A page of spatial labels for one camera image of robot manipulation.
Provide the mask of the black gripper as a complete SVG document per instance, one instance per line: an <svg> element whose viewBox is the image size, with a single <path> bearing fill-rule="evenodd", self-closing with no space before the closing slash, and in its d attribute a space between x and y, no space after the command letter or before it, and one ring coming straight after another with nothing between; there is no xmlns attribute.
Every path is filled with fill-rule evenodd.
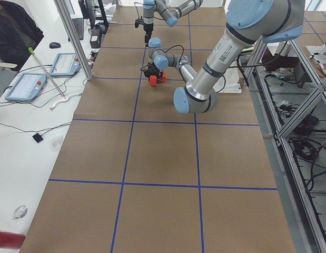
<svg viewBox="0 0 326 253"><path fill-rule="evenodd" d="M150 37L152 36L152 32L154 30L154 24L145 24L143 25L144 31L145 31L145 46L148 47L149 46L149 41L150 41Z"/></svg>
<svg viewBox="0 0 326 253"><path fill-rule="evenodd" d="M151 75L155 75L157 83L164 83L164 72L159 70L155 65L149 65L147 69L143 70L144 76L149 78Z"/></svg>

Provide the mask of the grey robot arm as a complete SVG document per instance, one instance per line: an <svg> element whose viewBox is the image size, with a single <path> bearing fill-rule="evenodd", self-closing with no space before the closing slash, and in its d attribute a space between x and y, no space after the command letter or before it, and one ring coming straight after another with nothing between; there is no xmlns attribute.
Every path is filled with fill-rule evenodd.
<svg viewBox="0 0 326 253"><path fill-rule="evenodd" d="M149 45L149 40L154 30L155 13L158 13L169 27L173 27L181 17L198 9L202 3L202 0L189 0L185 1L180 6L170 9L166 1L143 1L143 15L136 20L135 27L138 27L140 24L143 25L145 31L145 46Z"/></svg>
<svg viewBox="0 0 326 253"><path fill-rule="evenodd" d="M154 14L173 27L178 19L202 5L202 1L186 1L169 9L165 1L143 2L145 43L150 48L149 64L158 70L175 67L186 85L174 91L174 106L179 113L205 113L211 111L217 96L216 82L242 50L259 38L265 43L284 42L301 35L304 19L304 1L231 1L226 14L225 31L202 68L196 72L186 57L165 53L159 38L152 37Z"/></svg>

